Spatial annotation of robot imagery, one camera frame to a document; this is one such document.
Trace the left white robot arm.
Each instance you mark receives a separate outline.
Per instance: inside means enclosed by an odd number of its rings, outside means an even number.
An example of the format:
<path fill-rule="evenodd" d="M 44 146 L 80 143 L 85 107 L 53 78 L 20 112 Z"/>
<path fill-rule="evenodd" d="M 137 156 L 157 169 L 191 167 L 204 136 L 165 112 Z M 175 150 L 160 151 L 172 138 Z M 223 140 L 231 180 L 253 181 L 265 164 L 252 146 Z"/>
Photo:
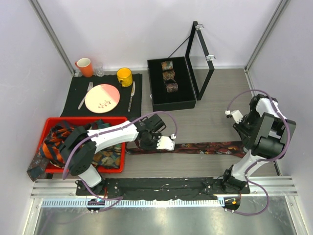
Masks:
<path fill-rule="evenodd" d="M 93 195 L 100 195 L 104 189 L 102 177 L 92 165 L 93 157 L 100 151 L 124 142 L 138 141 L 143 150 L 174 149 L 176 137 L 164 136 L 161 131 L 165 123 L 157 112 L 151 116 L 144 115 L 133 121 L 126 121 L 116 126 L 102 129 L 85 129 L 84 126 L 74 128 L 59 148 L 65 162 L 62 179 L 70 174 L 78 176 Z"/>

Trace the dark red patterned tie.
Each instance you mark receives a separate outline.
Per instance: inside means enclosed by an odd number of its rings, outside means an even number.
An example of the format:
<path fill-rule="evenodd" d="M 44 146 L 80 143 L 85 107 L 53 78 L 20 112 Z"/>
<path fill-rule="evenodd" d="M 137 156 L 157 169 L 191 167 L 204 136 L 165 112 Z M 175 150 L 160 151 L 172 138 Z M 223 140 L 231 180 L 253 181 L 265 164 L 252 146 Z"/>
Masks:
<path fill-rule="evenodd" d="M 227 142 L 200 142 L 200 143 L 177 143 L 173 151 L 168 150 L 143 150 L 139 148 L 126 148 L 126 152 L 131 155 L 155 154 L 155 153 L 176 153 L 176 154 L 205 154 L 205 155 L 232 155 L 243 158 L 246 154 L 241 141 Z"/>

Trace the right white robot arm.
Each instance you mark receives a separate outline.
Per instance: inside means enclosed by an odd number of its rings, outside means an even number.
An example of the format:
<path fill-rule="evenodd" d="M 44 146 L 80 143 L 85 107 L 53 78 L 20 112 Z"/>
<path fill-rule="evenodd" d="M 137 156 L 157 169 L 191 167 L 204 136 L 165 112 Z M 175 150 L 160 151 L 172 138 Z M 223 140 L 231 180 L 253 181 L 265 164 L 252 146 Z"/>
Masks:
<path fill-rule="evenodd" d="M 242 191 L 249 176 L 262 165 L 282 158 L 296 129 L 296 122 L 285 117 L 278 108 L 277 99 L 267 94 L 255 95 L 249 103 L 250 111 L 225 111 L 233 118 L 233 128 L 239 134 L 246 154 L 224 172 L 221 188 L 226 193 Z"/>

